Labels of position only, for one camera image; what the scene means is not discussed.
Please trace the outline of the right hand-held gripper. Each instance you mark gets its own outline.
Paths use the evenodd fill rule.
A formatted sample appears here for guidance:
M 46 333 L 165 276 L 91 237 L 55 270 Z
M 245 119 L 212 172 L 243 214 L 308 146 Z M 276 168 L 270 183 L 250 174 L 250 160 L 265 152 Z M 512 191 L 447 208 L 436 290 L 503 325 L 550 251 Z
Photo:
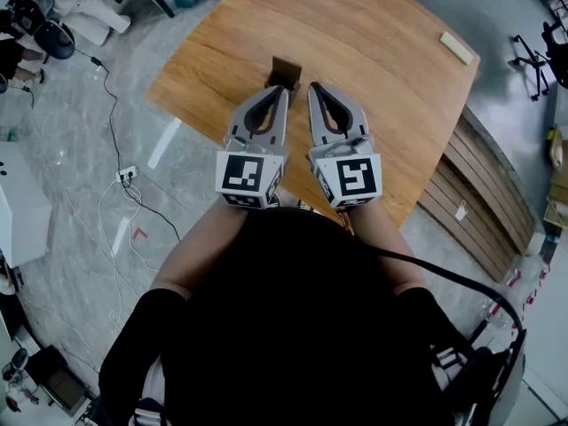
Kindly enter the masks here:
M 363 108 L 336 87 L 320 82 L 310 84 L 307 98 L 315 145 L 308 156 L 329 206 L 351 208 L 380 198 L 381 156 L 367 136 Z

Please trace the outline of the person's right forearm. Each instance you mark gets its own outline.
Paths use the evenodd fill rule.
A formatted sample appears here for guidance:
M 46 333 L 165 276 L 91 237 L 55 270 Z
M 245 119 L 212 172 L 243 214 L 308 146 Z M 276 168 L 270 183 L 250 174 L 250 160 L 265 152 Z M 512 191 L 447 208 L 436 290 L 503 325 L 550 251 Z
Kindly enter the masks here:
M 355 206 L 347 214 L 355 236 L 363 243 L 404 256 L 414 255 L 378 200 Z M 396 295 L 410 288 L 427 287 L 420 267 L 389 257 L 379 256 L 377 260 Z

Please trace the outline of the black mesh office chair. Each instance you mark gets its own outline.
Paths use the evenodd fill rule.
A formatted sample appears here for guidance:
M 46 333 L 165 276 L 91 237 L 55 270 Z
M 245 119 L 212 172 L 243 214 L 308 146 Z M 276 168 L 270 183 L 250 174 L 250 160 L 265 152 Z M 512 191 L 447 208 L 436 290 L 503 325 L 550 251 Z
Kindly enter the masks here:
M 552 25 L 543 23 L 541 37 L 546 44 L 545 54 L 534 50 L 532 51 L 521 35 L 514 35 L 511 38 L 513 43 L 521 43 L 529 55 L 528 58 L 515 57 L 511 60 L 514 66 L 524 63 L 530 66 L 536 75 L 536 92 L 531 96 L 531 100 L 536 102 L 541 95 L 547 96 L 550 92 L 548 81 L 544 75 L 543 68 L 549 66 L 556 82 L 563 88 L 568 89 L 568 42 L 559 43 L 554 33 L 558 29 L 564 29 L 563 23 L 557 19 Z

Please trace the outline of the cream rectangular block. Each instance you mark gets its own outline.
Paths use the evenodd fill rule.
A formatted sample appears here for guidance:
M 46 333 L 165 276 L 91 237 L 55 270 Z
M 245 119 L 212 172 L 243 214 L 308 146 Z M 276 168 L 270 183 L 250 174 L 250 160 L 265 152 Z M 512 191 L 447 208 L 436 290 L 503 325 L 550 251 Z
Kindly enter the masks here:
M 449 32 L 445 31 L 439 41 L 464 65 L 469 65 L 473 61 L 473 54 Z

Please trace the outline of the clear plastic bottle pack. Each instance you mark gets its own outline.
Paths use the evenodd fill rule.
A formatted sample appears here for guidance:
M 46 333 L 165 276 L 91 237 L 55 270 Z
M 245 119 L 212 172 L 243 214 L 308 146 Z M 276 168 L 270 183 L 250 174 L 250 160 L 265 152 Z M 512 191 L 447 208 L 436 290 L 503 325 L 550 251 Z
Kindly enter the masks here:
M 520 257 L 502 284 L 496 288 L 515 308 L 521 322 L 524 322 L 525 313 L 536 299 L 538 288 L 549 270 L 549 264 L 541 256 Z M 517 329 L 510 315 L 494 300 L 486 303 L 483 319 L 495 327 Z

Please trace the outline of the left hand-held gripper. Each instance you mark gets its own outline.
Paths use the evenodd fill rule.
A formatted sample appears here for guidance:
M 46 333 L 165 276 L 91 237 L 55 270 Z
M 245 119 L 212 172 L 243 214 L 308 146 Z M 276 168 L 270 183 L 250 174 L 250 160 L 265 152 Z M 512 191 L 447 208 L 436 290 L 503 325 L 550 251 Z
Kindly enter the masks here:
M 269 207 L 289 157 L 283 148 L 288 105 L 288 90 L 276 85 L 255 93 L 233 112 L 231 137 L 225 137 L 225 148 L 217 152 L 215 178 L 216 192 L 229 205 Z

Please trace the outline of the black round stool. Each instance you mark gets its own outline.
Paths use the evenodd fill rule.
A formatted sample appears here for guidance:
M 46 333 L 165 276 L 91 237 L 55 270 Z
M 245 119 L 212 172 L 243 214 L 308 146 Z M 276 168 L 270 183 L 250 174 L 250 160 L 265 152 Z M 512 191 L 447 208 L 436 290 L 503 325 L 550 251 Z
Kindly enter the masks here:
M 33 38 L 40 48 L 55 59 L 69 59 L 75 53 L 75 39 L 71 30 L 58 20 L 46 20 Z

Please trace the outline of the white cabinet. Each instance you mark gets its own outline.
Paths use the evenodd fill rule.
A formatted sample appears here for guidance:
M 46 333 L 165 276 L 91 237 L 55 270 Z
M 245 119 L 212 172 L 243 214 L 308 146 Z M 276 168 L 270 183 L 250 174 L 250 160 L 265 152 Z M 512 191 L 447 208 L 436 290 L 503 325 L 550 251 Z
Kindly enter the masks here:
M 45 255 L 51 211 L 19 145 L 0 142 L 0 251 L 11 268 Z

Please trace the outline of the wooden slatted panel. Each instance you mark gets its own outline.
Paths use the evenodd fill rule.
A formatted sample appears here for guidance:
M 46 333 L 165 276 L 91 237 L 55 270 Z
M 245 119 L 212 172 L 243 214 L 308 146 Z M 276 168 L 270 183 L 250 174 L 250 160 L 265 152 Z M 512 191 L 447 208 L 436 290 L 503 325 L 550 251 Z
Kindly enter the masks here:
M 467 216 L 454 214 L 466 201 Z M 480 133 L 461 117 L 418 205 L 495 281 L 525 254 L 535 230 L 518 188 Z

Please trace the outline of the person's left forearm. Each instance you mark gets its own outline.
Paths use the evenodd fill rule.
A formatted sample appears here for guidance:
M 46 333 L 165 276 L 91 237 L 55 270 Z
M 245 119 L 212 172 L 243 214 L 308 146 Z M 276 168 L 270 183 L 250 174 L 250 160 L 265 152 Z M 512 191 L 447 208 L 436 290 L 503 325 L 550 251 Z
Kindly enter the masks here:
M 150 289 L 167 289 L 188 299 L 232 244 L 248 212 L 218 199 L 165 259 Z

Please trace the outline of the small dark brown box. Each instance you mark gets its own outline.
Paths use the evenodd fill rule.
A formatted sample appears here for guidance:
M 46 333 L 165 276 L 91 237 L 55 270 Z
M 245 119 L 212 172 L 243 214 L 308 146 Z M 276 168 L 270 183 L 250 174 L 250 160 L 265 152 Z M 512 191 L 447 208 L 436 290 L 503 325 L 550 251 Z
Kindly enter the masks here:
M 293 61 L 278 56 L 272 57 L 272 70 L 264 81 L 264 87 L 282 86 L 289 94 L 288 106 L 291 107 L 300 90 L 302 67 Z

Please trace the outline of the cardboard box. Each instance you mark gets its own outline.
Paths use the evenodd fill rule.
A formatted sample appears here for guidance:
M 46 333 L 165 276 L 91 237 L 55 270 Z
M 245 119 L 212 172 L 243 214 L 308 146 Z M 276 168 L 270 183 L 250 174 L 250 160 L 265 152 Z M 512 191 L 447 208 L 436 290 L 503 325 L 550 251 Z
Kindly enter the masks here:
M 547 147 L 552 174 L 543 219 L 568 229 L 568 139 L 564 139 L 559 128 L 551 129 L 547 135 Z

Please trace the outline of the grey and black bag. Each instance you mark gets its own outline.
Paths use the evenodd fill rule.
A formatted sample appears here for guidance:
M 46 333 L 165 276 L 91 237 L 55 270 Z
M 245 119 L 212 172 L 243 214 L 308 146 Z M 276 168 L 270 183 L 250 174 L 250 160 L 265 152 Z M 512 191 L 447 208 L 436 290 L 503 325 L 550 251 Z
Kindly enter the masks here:
M 490 348 L 489 324 L 482 321 L 468 340 L 469 350 L 432 346 L 432 371 L 454 426 L 505 426 L 525 372 L 526 332 L 501 351 Z

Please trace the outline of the dark open box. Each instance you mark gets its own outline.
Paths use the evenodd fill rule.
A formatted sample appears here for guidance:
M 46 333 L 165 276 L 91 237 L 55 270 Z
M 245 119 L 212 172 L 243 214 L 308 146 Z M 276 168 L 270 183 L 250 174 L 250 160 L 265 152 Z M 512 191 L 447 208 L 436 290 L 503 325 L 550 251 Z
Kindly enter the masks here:
M 32 380 L 69 416 L 74 416 L 89 397 L 86 386 L 69 368 L 61 353 L 49 346 L 28 358 L 25 366 Z

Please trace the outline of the person's black clothing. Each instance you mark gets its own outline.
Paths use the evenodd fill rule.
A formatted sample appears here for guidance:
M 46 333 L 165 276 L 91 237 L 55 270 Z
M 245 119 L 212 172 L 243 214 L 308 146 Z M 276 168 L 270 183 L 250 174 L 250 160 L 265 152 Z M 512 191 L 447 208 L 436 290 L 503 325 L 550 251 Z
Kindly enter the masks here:
M 454 426 L 434 349 L 467 341 L 431 292 L 396 292 L 337 223 L 252 211 L 188 296 L 138 300 L 99 372 L 110 426 L 133 426 L 161 362 L 172 426 Z

